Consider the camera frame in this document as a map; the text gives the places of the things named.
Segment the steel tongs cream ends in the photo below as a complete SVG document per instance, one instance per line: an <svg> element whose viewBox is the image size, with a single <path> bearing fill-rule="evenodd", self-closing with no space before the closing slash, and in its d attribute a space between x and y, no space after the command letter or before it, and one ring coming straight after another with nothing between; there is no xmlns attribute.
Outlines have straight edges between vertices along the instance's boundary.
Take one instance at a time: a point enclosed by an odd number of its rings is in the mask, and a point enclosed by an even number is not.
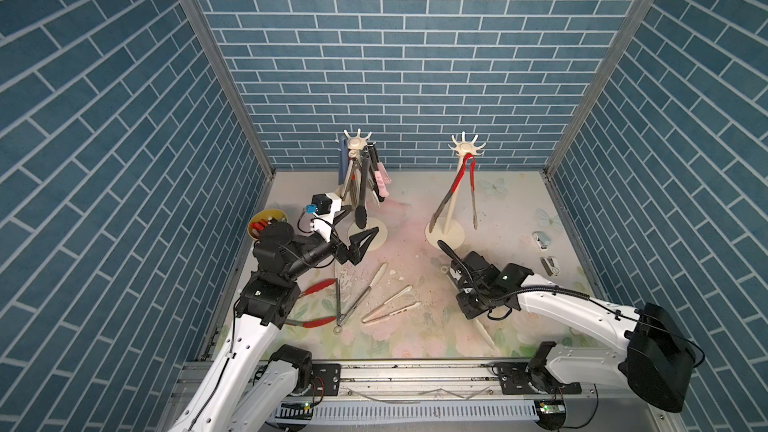
<svg viewBox="0 0 768 432"><path fill-rule="evenodd" d="M491 336L491 334L489 333L489 331L486 328L486 326L480 320L474 320L473 324L474 324L475 328L477 329L478 333L483 338L483 340L488 344L488 346L491 349L496 350L497 346L495 344L495 341L494 341L493 337Z"/></svg>

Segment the blue cream tongs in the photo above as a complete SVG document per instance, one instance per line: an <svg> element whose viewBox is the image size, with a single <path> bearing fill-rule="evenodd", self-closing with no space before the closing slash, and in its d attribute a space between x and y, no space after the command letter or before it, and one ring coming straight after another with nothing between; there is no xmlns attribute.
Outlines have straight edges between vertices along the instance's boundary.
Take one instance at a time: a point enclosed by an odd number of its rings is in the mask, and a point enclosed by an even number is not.
<svg viewBox="0 0 768 432"><path fill-rule="evenodd" d="M344 134L339 137L339 165L338 165L338 184L343 186L349 167L348 144Z"/></svg>

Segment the cream utensil rack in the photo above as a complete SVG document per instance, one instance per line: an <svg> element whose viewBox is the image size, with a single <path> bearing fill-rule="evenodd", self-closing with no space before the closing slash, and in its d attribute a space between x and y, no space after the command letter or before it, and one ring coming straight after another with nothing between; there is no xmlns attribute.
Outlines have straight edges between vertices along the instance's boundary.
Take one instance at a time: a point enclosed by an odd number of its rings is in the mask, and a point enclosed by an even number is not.
<svg viewBox="0 0 768 432"><path fill-rule="evenodd" d="M354 135L348 130L343 131L343 136L339 139L337 193L342 198L342 204L351 207L354 216L353 224L349 228L350 236L364 229L379 229L370 246L370 250L375 251L386 242L388 230L380 219L373 217L368 211L368 199L371 199L374 205L380 206L389 195L387 185L391 183L391 179L371 136L371 133L363 135L360 129Z"/></svg>
<svg viewBox="0 0 768 432"><path fill-rule="evenodd" d="M458 201L458 192L461 184L469 184L471 197L471 218L475 230L479 226L477 201L476 201L476 162L483 154L485 143L478 143L478 135L468 140L462 132L459 137L452 136L453 145L449 149L458 159L454 178L450 187L438 203L425 228L425 236L429 244L439 249L439 244L444 242L452 248L461 246L466 239L463 226L454 219Z"/></svg>

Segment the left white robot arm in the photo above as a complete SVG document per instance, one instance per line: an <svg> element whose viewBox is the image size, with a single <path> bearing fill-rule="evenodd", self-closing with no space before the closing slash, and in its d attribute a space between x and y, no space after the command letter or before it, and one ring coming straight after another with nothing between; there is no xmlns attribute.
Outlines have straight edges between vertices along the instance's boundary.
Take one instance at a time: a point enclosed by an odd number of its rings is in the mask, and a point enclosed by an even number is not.
<svg viewBox="0 0 768 432"><path fill-rule="evenodd" d="M283 221L260 232L253 250L257 269L233 306L229 334L172 430L257 431L285 398L309 387L312 356L293 346L281 346L261 377L254 374L301 296L299 277L332 262L359 264L379 233L372 227L343 242L333 216L313 224L309 235Z"/></svg>

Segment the steel tongs white tips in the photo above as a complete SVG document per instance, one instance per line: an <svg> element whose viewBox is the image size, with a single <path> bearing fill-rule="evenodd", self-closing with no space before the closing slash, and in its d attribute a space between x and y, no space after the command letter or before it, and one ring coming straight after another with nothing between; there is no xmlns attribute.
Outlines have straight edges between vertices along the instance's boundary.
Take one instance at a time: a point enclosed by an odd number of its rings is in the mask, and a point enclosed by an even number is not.
<svg viewBox="0 0 768 432"><path fill-rule="evenodd" d="M343 312L340 317L336 321L336 325L333 329L333 333L335 335L340 335L343 332L343 326L345 322L351 317L351 315L357 310L361 302L369 295L369 293L372 291L372 289L380 282L382 277L384 276L384 273L386 272L388 268L387 263L383 263L372 280L369 282L368 286L361 292L361 294L352 302L352 305L348 308L346 312Z"/></svg>

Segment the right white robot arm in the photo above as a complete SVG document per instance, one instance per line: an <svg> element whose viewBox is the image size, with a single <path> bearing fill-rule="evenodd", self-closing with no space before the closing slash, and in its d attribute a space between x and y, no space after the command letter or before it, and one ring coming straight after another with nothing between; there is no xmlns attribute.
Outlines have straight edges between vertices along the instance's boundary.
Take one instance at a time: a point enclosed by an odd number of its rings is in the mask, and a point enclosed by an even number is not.
<svg viewBox="0 0 768 432"><path fill-rule="evenodd" d="M692 373L705 354L683 336L666 309L650 302L636 308L599 300L518 264L498 269L476 252L459 257L446 242L438 246L450 259L447 273L467 319L503 321L525 312L599 342L585 350L541 343L525 369L534 390L555 394L583 383L608 385L627 389L662 411L683 410Z"/></svg>

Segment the small white tongs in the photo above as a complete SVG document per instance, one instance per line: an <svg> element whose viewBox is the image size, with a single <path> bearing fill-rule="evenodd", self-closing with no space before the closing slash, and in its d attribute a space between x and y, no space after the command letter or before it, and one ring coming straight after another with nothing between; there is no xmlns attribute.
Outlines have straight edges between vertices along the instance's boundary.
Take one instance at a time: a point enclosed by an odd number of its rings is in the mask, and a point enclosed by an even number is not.
<svg viewBox="0 0 768 432"><path fill-rule="evenodd" d="M407 305L395 308L396 302L403 297L409 296L413 290L412 285L407 285L396 294L385 300L379 307L368 313L361 319L363 325L373 325L390 320L393 317L404 314L421 306L420 301L414 301Z"/></svg>

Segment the black steel tongs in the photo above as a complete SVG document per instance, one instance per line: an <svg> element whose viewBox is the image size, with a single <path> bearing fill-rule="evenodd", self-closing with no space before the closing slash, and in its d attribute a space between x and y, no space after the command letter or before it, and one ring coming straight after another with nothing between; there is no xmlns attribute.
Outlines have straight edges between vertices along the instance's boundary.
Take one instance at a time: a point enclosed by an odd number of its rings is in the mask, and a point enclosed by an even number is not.
<svg viewBox="0 0 768 432"><path fill-rule="evenodd" d="M359 205L355 208L355 225L363 230L367 226L368 212L367 212L367 197L370 193L373 194L373 198L379 201L375 178L372 170L372 162L370 155L370 145L366 145L358 154L359 163Z"/></svg>

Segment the steel tongs cream tips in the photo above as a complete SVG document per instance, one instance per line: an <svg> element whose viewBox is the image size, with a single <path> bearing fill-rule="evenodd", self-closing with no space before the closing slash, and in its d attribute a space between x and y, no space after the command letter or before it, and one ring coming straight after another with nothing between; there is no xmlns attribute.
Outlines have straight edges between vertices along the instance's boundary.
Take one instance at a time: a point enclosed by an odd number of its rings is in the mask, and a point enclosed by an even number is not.
<svg viewBox="0 0 768 432"><path fill-rule="evenodd" d="M356 158L351 158L348 162L348 170L345 181L341 187L340 197L344 205L357 207L359 205L359 179L357 178L359 163Z"/></svg>

